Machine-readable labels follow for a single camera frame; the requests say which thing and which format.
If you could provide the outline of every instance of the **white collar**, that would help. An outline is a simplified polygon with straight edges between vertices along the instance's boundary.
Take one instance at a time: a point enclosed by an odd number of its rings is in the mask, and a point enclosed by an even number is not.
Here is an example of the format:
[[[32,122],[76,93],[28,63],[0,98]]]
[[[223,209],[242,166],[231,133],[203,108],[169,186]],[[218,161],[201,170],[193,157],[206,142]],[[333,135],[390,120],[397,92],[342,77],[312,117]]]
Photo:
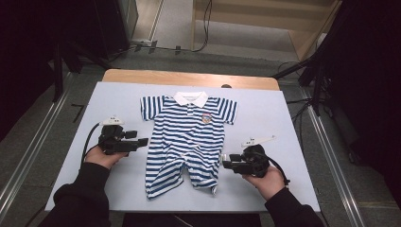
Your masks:
[[[174,95],[174,99],[180,105],[186,105],[192,103],[195,106],[201,108],[203,108],[208,98],[209,96],[205,92],[197,92],[197,93],[178,92]]]

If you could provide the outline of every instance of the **person's arm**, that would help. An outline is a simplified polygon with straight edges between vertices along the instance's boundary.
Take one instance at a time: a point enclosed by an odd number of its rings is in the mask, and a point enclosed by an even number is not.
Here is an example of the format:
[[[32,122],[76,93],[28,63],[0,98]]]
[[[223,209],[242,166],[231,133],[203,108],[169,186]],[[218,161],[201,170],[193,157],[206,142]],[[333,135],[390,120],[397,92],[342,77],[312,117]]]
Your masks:
[[[270,166],[263,178],[243,175],[243,178],[255,186],[266,200],[265,206],[277,227],[324,226],[321,219],[309,205],[302,205],[284,186],[280,170]]]
[[[110,168],[126,155],[105,155],[100,147],[91,149],[76,180],[57,190],[56,205],[39,226],[111,226],[104,186]]]

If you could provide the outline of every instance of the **short sleeve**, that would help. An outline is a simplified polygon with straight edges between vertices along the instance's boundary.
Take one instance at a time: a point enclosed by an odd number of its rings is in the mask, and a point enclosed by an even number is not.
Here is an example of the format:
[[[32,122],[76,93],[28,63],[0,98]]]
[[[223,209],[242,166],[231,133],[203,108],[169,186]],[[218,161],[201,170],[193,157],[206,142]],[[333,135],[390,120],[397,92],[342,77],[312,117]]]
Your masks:
[[[230,99],[222,98],[219,103],[219,114],[223,121],[227,124],[233,125],[236,116],[238,103]]]
[[[153,120],[163,109],[164,96],[141,97],[141,115],[144,120]]]

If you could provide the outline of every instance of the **white table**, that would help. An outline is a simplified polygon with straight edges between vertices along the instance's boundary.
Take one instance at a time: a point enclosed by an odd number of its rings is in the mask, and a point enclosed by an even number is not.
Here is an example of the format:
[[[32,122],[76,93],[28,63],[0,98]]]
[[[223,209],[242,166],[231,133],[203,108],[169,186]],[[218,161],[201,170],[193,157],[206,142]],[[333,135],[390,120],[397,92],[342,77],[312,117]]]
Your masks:
[[[151,137],[153,122],[140,115],[140,96],[174,95],[177,91],[204,91],[209,96],[224,96],[238,101],[237,119],[226,125],[223,153],[242,153],[240,144],[250,137],[275,135],[262,144],[267,154],[285,170],[290,191],[301,203],[320,211],[305,160],[293,129],[288,108],[280,91],[222,89],[171,85],[100,82],[92,95],[75,139],[62,166],[45,210],[54,206],[53,194],[63,184],[71,183],[78,174],[80,156],[90,129],[110,116],[122,118],[125,131],[138,131],[138,138]],[[100,135],[98,128],[90,145]],[[148,201],[145,193],[147,148],[132,152],[114,166],[106,184],[111,210],[125,212],[266,212],[257,190],[230,169],[219,170],[218,192],[195,190],[184,173],[184,182],[161,197]]]

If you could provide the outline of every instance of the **striped baby romper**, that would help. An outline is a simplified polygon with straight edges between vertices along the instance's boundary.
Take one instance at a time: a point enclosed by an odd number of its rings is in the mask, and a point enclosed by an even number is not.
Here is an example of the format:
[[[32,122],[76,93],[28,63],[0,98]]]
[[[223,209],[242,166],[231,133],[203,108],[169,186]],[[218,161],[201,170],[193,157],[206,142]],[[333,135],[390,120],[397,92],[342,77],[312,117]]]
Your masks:
[[[205,92],[175,96],[144,96],[144,120],[153,120],[149,143],[146,191],[156,198],[183,182],[186,167],[194,188],[216,193],[224,123],[234,124],[237,103]]]

